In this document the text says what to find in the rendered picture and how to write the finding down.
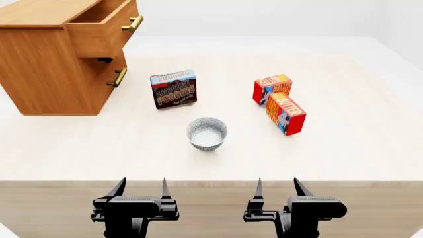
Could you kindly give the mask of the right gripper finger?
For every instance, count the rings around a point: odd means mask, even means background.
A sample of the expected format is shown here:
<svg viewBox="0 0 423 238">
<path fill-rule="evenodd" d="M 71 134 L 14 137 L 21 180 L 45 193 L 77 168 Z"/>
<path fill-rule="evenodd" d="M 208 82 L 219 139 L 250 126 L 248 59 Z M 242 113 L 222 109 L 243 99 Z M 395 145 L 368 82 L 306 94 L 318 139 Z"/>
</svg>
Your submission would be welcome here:
<svg viewBox="0 0 423 238">
<path fill-rule="evenodd" d="M 298 196 L 313 196 L 307 188 L 295 177 L 293 179 L 295 190 Z"/>
<path fill-rule="evenodd" d="M 254 200 L 263 200 L 262 196 L 262 180 L 259 178 L 257 186 L 256 186 L 256 192 L 253 197 Z"/>
</svg>

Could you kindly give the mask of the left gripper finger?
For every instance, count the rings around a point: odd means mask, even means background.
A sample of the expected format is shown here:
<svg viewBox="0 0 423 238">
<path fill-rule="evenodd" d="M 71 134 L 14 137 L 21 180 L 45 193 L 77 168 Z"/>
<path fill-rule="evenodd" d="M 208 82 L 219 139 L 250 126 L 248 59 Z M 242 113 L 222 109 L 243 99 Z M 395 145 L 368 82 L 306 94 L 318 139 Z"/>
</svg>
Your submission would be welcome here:
<svg viewBox="0 0 423 238">
<path fill-rule="evenodd" d="M 162 200 L 171 200 L 172 199 L 170 192 L 168 190 L 168 187 L 167 187 L 166 178 L 163 178 L 161 199 Z"/>
<path fill-rule="evenodd" d="M 126 187 L 126 178 L 123 178 L 107 195 L 108 198 L 122 196 Z"/>
</svg>

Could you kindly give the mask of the speckled black white bowl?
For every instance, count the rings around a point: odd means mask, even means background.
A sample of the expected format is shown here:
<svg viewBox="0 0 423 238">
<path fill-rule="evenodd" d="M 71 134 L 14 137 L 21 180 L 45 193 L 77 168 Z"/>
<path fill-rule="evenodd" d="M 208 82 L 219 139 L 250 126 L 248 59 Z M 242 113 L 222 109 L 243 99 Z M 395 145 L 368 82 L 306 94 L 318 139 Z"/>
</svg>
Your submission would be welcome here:
<svg viewBox="0 0 423 238">
<path fill-rule="evenodd" d="M 226 124 L 211 117 L 197 118 L 189 123 L 186 136 L 192 146 L 200 151 L 211 152 L 219 148 L 227 137 Z"/>
</svg>

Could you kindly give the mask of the closed wooden drawer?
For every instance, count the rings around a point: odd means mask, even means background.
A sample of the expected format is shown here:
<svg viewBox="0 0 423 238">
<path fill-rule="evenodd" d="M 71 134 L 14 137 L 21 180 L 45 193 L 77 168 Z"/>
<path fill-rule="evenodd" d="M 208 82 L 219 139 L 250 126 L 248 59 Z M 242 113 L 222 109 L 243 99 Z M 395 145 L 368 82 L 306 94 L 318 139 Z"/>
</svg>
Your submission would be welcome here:
<svg viewBox="0 0 423 238">
<path fill-rule="evenodd" d="M 115 70 L 121 70 L 127 67 L 123 49 L 116 52 L 111 63 L 98 61 L 98 58 L 79 58 L 83 73 L 89 84 L 89 98 L 93 100 L 94 105 L 102 108 L 107 101 L 114 87 L 106 83 L 114 81 L 117 77 Z"/>
</svg>

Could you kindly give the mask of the wooden cabinet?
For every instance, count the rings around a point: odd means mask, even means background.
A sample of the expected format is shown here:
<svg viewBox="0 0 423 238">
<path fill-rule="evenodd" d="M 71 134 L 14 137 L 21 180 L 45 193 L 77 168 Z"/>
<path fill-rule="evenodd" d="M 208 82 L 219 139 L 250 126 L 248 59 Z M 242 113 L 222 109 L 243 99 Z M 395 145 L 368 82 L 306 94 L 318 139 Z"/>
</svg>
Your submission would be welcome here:
<svg viewBox="0 0 423 238">
<path fill-rule="evenodd" d="M 66 23 L 100 0 L 18 0 L 0 7 L 0 85 L 25 115 L 96 115 Z"/>
</svg>

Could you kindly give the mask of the open wooden drawer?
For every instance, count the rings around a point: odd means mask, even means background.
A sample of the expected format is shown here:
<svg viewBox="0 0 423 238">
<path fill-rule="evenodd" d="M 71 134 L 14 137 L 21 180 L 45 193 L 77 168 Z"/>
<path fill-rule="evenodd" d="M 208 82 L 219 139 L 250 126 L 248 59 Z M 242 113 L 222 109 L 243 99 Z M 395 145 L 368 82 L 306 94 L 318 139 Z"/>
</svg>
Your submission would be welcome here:
<svg viewBox="0 0 423 238">
<path fill-rule="evenodd" d="M 114 57 L 133 35 L 121 27 L 137 16 L 136 0 L 100 0 L 66 23 L 75 53 L 82 58 Z"/>
</svg>

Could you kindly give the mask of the red butter box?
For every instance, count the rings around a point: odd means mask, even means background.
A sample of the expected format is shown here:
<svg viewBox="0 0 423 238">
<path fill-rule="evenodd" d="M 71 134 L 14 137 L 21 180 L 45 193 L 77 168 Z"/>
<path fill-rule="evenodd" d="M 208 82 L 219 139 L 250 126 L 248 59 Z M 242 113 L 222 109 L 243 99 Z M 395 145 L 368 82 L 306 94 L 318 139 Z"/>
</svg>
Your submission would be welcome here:
<svg viewBox="0 0 423 238">
<path fill-rule="evenodd" d="M 277 75 L 258 79 L 254 81 L 254 91 L 252 98 L 259 106 L 265 106 L 269 95 L 273 93 L 284 93 L 289 95 L 292 86 L 292 80 L 285 75 Z"/>
<path fill-rule="evenodd" d="M 299 133 L 307 115 L 284 93 L 273 93 L 268 97 L 266 114 L 286 136 Z"/>
</svg>

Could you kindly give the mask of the chocolate pudding box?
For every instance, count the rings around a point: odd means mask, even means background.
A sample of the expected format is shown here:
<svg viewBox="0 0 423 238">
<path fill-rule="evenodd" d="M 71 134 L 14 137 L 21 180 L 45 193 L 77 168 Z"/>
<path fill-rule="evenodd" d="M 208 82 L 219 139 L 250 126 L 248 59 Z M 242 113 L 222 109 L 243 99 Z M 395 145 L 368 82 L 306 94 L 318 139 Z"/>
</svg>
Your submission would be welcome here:
<svg viewBox="0 0 423 238">
<path fill-rule="evenodd" d="M 191 69 L 150 77 L 157 109 L 197 101 L 196 75 Z"/>
</svg>

